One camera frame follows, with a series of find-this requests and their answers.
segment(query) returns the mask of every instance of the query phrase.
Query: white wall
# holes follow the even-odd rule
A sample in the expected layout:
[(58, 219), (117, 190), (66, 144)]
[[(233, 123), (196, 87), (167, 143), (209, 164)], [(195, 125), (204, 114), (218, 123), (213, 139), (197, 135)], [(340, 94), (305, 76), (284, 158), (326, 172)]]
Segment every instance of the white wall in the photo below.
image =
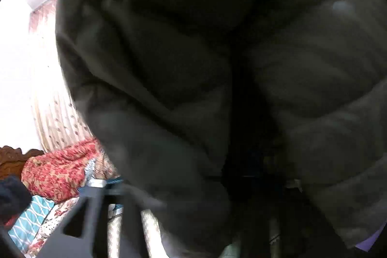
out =
[(42, 149), (31, 111), (33, 52), (27, 35), (32, 9), (44, 1), (0, 1), (0, 147), (19, 147), (23, 153)]

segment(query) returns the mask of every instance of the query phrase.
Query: person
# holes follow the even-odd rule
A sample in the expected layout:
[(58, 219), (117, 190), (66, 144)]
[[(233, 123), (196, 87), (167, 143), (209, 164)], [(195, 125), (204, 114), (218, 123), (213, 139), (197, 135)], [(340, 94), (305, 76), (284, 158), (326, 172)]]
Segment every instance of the person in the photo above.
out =
[[(75, 107), (169, 257), (218, 257), (239, 233), (231, 165), (296, 179), (310, 206), (280, 189), (283, 257), (327, 258), (329, 237), (353, 248), (387, 219), (386, 17), (386, 0), (58, 0), (56, 37)], [(253, 199), (252, 215), (275, 208)], [(291, 220), (311, 207), (326, 233)]]

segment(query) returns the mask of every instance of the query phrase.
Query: floral curtain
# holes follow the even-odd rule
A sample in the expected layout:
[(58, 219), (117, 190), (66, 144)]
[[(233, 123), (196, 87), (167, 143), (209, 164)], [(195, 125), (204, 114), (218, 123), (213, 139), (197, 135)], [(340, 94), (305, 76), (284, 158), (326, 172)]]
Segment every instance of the floral curtain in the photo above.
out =
[(45, 152), (92, 137), (77, 113), (59, 66), (55, 43), (55, 6), (48, 0), (30, 16), (32, 111)]

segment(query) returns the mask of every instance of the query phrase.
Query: bed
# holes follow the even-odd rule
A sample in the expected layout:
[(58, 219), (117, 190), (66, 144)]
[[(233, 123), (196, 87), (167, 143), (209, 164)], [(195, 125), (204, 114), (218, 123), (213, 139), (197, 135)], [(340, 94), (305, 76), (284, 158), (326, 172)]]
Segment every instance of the bed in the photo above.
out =
[[(49, 237), (60, 222), (74, 209), (79, 200), (79, 193), (82, 194), (82, 187), (90, 185), (94, 179), (115, 183), (117, 180), (114, 179), (119, 178), (117, 170), (96, 139), (81, 141), (64, 150), (43, 154), (40, 150), (30, 150), (26, 155), (23, 155), (20, 149), (0, 148), (0, 176), (2, 178), (11, 174), (18, 176), (31, 194), (39, 196), (39, 198), (46, 198), (52, 205), (49, 211), (46, 209), (44, 219), (28, 245), (22, 244), (22, 242), (18, 243), (17, 240), (13, 239), (27, 258), (39, 258), (38, 254)], [(63, 184), (64, 182), (58, 184), (60, 173), (63, 170), (66, 170), (68, 173), (66, 175), (71, 178), (65, 183), (67, 186)], [(40, 182), (41, 185), (38, 185), (40, 190), (36, 187), (36, 182)], [(119, 258), (122, 214), (122, 206), (116, 204), (109, 206), (106, 240), (109, 258)], [(161, 244), (157, 219), (149, 210), (142, 211), (141, 218), (150, 258), (168, 258)], [(229, 246), (225, 249), (222, 257), (232, 258), (237, 255), (237, 248)]]

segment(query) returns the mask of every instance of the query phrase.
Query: dark green puffer jacket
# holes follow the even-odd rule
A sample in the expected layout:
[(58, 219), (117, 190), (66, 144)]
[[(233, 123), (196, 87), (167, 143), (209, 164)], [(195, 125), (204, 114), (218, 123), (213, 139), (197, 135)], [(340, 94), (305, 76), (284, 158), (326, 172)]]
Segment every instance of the dark green puffer jacket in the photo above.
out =
[(386, 17), (386, 0), (59, 0), (56, 33), (77, 110), (159, 219), (167, 253), (216, 257), (229, 241), (215, 179), (235, 137), (235, 61), (284, 137), (278, 171), (346, 245), (387, 219)]

